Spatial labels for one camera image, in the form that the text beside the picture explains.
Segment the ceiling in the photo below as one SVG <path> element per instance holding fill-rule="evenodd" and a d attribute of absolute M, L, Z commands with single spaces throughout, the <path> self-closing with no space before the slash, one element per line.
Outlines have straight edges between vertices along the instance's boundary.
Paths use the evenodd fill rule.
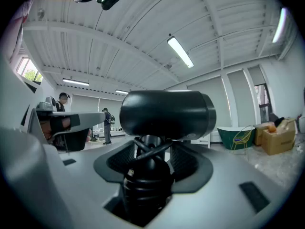
<path fill-rule="evenodd" d="M 79 87 L 62 81 L 72 78 L 106 93 L 165 89 L 237 63 L 282 58 L 294 26 L 287 20 L 272 43 L 280 9 L 275 0 L 121 0 L 109 11 L 96 1 L 35 0 L 23 47 L 53 86 Z M 169 34 L 193 68 L 168 45 Z"/>

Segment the cardboard box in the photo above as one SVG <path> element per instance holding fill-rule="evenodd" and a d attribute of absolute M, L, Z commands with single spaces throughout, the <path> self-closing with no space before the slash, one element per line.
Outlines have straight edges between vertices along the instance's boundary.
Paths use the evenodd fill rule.
<path fill-rule="evenodd" d="M 276 132 L 263 131 L 262 148 L 268 155 L 276 155 L 293 148 L 295 144 L 295 120 L 285 119 Z"/>
<path fill-rule="evenodd" d="M 273 122 L 267 122 L 260 125 L 254 125 L 255 127 L 255 138 L 254 143 L 255 145 L 259 146 L 262 144 L 262 138 L 263 138 L 263 131 L 268 129 L 268 126 L 274 125 Z"/>

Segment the green container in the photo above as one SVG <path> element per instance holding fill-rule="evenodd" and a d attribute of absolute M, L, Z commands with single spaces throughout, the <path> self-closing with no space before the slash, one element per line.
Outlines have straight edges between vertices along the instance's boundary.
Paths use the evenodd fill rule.
<path fill-rule="evenodd" d="M 218 127 L 218 133 L 221 137 L 222 142 L 224 143 L 224 146 L 226 149 L 231 150 L 232 144 L 233 144 L 233 138 L 236 136 L 237 133 L 239 133 L 244 127 Z M 255 128 L 252 127 L 252 132 L 249 138 L 249 141 L 247 142 L 247 146 L 251 147 L 252 142 L 254 140 L 254 135 L 255 135 Z M 236 145 L 235 150 L 242 149 L 244 148 L 243 144 Z"/>

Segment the fluorescent light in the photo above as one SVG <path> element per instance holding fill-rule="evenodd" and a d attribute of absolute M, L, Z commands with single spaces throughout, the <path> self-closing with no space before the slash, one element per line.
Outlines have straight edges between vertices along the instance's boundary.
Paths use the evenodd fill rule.
<path fill-rule="evenodd" d="M 89 83 L 86 83 L 86 82 L 79 82 L 79 81 L 70 80 L 70 79 L 63 79 L 63 81 L 68 82 L 68 83 L 74 83 L 74 84 L 89 86 Z"/>
<path fill-rule="evenodd" d="M 285 25 L 285 20 L 286 20 L 286 14 L 287 14 L 287 8 L 282 8 L 281 10 L 281 16 L 280 16 L 280 20 L 278 22 L 276 31 L 275 31 L 275 35 L 273 37 L 272 43 L 275 43 L 279 40 L 283 29 L 284 29 L 284 25 Z"/>
<path fill-rule="evenodd" d="M 167 40 L 167 43 L 176 51 L 180 58 L 182 58 L 187 67 L 191 68 L 194 66 L 192 60 L 175 37 L 171 37 L 169 40 Z"/>
<path fill-rule="evenodd" d="M 128 94 L 129 92 L 126 91 L 121 91 L 121 90 L 116 90 L 117 93 L 121 93 L 121 94 Z"/>

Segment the orange object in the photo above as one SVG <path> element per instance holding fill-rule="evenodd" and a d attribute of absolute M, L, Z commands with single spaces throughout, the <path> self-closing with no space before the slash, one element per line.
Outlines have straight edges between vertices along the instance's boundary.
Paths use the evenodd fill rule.
<path fill-rule="evenodd" d="M 276 132 L 276 127 L 274 125 L 269 125 L 268 126 L 268 131 L 271 132 Z"/>

